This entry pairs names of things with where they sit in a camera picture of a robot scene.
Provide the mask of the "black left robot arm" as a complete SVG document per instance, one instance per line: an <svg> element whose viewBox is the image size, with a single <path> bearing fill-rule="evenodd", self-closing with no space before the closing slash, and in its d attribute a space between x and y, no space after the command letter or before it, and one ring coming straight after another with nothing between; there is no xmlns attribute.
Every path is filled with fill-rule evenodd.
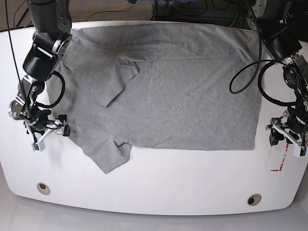
<svg viewBox="0 0 308 231"><path fill-rule="evenodd" d="M304 150L308 145L308 63L298 54L302 46L286 21L294 1L247 0L245 3L249 10L249 26L271 57L259 72L258 89L267 101L287 108L282 117L271 119L266 127L270 130L270 143L276 145L285 137ZM263 76L275 64L282 65L283 79L294 91L295 101L282 102L265 93Z"/></svg>

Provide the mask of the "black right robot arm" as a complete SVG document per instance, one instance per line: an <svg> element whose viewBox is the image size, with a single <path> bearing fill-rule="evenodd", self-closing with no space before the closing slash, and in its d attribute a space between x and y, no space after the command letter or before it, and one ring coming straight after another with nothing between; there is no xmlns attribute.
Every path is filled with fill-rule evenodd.
<svg viewBox="0 0 308 231"><path fill-rule="evenodd" d="M55 69L62 60L72 39L70 33L72 20L67 0L29 0L27 7L36 29L33 44L27 54L23 69L26 75L18 79L18 93L11 102L9 116L14 120L22 120L28 134L37 142L36 133L46 135L55 131L64 137L70 135L70 126L66 115L50 120L48 116L63 98L65 80ZM54 103L45 105L36 101L44 91L45 83L52 76L61 81L61 92Z"/></svg>

